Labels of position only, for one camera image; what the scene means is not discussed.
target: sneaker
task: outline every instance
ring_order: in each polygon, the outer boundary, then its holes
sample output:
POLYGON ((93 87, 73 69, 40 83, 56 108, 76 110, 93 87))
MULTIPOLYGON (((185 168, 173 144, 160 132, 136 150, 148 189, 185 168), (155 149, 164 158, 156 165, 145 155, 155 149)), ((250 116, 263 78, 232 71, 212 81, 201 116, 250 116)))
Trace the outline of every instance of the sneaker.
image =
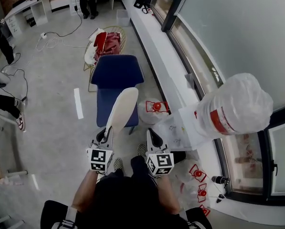
POLYGON ((26 124, 25 124, 25 121, 24 121, 23 113, 19 114, 19 117, 18 117, 18 119, 16 119, 16 122, 17 122, 17 125, 18 125, 18 127, 19 127, 19 129, 21 131, 24 131, 26 129, 26 124))
POLYGON ((117 158, 114 162, 114 170, 122 169, 123 170, 123 162, 121 158, 117 158))
POLYGON ((140 144, 137 148, 137 155, 146 156, 147 146, 145 144, 140 144))
POLYGON ((87 19, 88 16, 89 16, 89 14, 83 14, 83 19, 84 19, 84 20, 87 19))
POLYGON ((97 12, 95 12, 95 14, 93 15, 90 15, 90 19, 91 20, 94 20, 97 16, 99 15, 99 12, 97 11, 97 12))

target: white desk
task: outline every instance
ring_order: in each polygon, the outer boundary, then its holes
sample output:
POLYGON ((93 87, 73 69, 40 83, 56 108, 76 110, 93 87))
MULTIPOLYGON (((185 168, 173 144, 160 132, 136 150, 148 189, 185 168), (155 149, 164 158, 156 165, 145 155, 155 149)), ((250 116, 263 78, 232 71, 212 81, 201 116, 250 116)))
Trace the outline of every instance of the white desk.
POLYGON ((13 37, 20 36, 29 27, 22 13, 28 7, 31 7, 37 26, 47 23, 51 18, 52 11, 49 0, 27 0, 13 8, 5 17, 13 37))

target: concrete floor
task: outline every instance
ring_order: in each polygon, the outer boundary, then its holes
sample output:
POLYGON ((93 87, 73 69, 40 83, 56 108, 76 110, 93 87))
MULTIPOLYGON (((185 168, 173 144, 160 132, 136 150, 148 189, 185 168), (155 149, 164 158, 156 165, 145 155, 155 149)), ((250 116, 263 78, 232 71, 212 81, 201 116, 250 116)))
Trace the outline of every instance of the concrete floor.
MULTIPOLYGON (((115 3, 114 10, 109 9, 108 3, 99 4, 99 16, 94 21, 83 20, 76 32, 64 38, 64 43, 86 46, 88 37, 98 27, 116 24, 117 9, 123 9, 119 2, 115 3)), ((96 93, 87 91, 89 71, 83 71, 85 48, 66 47, 60 43, 52 49, 35 50, 42 32, 56 31, 65 35, 73 31, 79 22, 77 16, 70 16, 69 9, 60 10, 53 13, 52 21, 40 27, 34 26, 15 40, 14 52, 20 52, 21 58, 8 67, 7 73, 14 73, 14 66, 25 70, 29 85, 24 111, 26 132, 0 122, 4 125, 4 131, 0 131, 0 166, 3 171, 23 168, 29 174, 22 177, 21 186, 0 186, 0 217, 10 215, 13 221, 24 220, 26 224, 22 228, 40 227, 46 200, 70 205, 89 169, 85 149, 90 134, 98 127, 96 93), (84 115, 80 120, 75 107, 74 88, 80 89, 84 115)), ((135 55, 145 75, 145 82, 137 86, 138 102, 150 97, 161 99, 134 29, 131 26, 124 29, 127 44, 123 54, 135 55)), ((41 40, 38 48, 42 48, 45 41, 52 37, 55 37, 54 34, 41 40)), ((6 64, 2 55, 0 69, 6 64)), ((5 90, 16 97, 25 96, 26 84, 22 72, 12 77, 5 90)), ((132 135, 128 135, 128 131, 125 128, 114 138, 114 158, 123 159, 125 172, 130 176, 130 159, 136 155, 137 146, 145 141, 146 127, 139 125, 132 135)))

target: white box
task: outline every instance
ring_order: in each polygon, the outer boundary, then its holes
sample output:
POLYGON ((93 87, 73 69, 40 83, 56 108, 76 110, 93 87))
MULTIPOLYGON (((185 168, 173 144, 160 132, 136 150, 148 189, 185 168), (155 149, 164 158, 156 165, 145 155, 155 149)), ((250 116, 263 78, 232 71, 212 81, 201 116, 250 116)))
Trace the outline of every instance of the white box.
POLYGON ((117 10, 117 25, 118 26, 129 26, 130 16, 127 10, 117 10))

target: red label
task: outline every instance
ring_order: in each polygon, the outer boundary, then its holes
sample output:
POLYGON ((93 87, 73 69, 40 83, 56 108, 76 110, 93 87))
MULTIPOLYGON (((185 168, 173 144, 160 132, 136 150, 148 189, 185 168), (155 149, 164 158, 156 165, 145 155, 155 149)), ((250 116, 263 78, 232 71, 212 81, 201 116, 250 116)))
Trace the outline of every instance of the red label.
POLYGON ((214 124, 214 127, 218 130, 218 132, 220 132, 223 135, 229 134, 225 129, 225 127, 223 126, 223 124, 221 123, 217 110, 210 112, 210 118, 212 120, 212 123, 214 124))

